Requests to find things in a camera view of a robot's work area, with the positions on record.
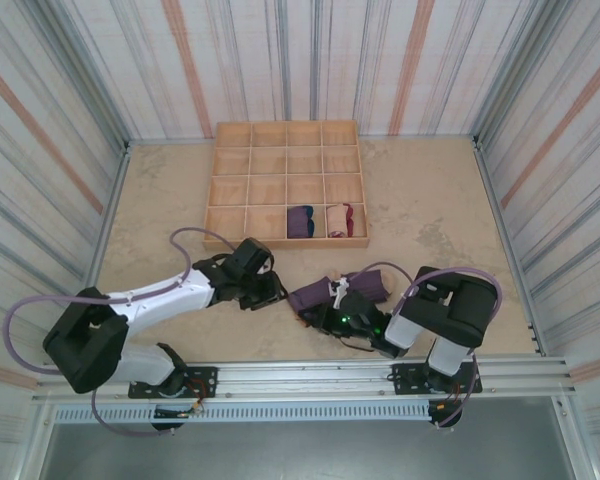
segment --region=mounting plate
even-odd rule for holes
[[[158,393],[156,387],[147,385],[146,383],[136,383],[129,385],[129,398],[133,399],[173,399],[173,398],[213,398],[216,396],[216,387],[218,386],[218,368],[217,367],[187,367],[187,376],[193,380],[199,380],[204,384],[205,392],[200,391],[200,382],[191,382],[196,393],[189,388],[183,387],[177,395],[165,397]]]
[[[431,393],[440,393],[424,385],[424,367],[425,363],[397,363],[391,365],[391,373],[387,380],[393,382],[393,388],[396,395],[426,395]],[[453,379],[460,385],[460,393],[467,393],[473,374],[473,363],[463,362],[460,370]],[[480,374],[476,379],[472,393],[482,392],[482,381]]]

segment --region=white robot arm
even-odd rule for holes
[[[129,299],[111,305],[72,303],[56,322],[43,347],[76,393],[108,381],[159,386],[165,396],[178,392],[186,365],[168,345],[129,343],[136,334],[180,313],[238,300],[242,310],[270,305],[287,297],[272,270],[273,255],[248,238],[232,254],[193,264],[189,274],[141,289],[102,295],[95,287],[78,296]],[[170,285],[178,286],[168,289]],[[154,295],[154,292],[168,290]]]

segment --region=folded cloth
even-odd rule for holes
[[[311,217],[313,207],[302,205],[287,210],[287,238],[311,238],[315,224]]]
[[[327,208],[327,230],[329,237],[347,236],[347,207],[340,204]]]
[[[342,203],[327,208],[327,229],[329,237],[353,237],[353,207]]]
[[[356,272],[345,275],[352,277]],[[329,277],[323,277],[317,282],[311,283],[305,287],[299,288],[289,294],[289,303],[291,307],[299,314],[323,303],[331,301]],[[368,270],[361,273],[351,280],[348,290],[356,290],[374,303],[381,303],[389,298],[389,292],[382,284],[382,274],[380,270]]]
[[[369,270],[361,273],[353,280],[349,280],[356,272],[347,273],[345,277],[349,281],[349,289],[360,292],[368,300],[374,303],[386,302],[389,292],[382,283],[382,272],[380,270]]]

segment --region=striped wall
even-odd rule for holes
[[[51,0],[134,139],[219,121],[358,121],[462,134],[535,0]]]
[[[0,328],[20,298],[82,287],[120,158],[30,4],[0,2]],[[29,361],[43,360],[42,339],[60,311],[21,310],[13,337]],[[16,463],[35,386],[0,334],[0,478]]]
[[[485,144],[550,353],[600,452],[600,0],[570,2]]]

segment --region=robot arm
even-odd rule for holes
[[[257,310],[287,297],[272,270],[273,255],[248,238],[232,254],[193,264],[184,280],[176,276],[138,290],[102,295],[95,287],[78,296],[129,299],[112,305],[72,303],[56,322],[43,347],[76,393],[108,381],[160,385],[165,395],[184,382],[184,362],[168,345],[140,346],[128,340],[180,313],[238,300],[242,310]],[[159,295],[174,282],[176,288]]]
[[[331,286],[335,299],[301,311],[300,316],[327,335],[366,339],[373,350],[390,358],[403,356],[425,330],[435,333],[438,337],[419,383],[432,391],[450,392],[463,360],[482,344],[498,292],[474,276],[434,272],[437,269],[431,267],[418,271],[417,289],[393,314],[380,311],[360,292],[347,291],[346,280],[341,279]]]

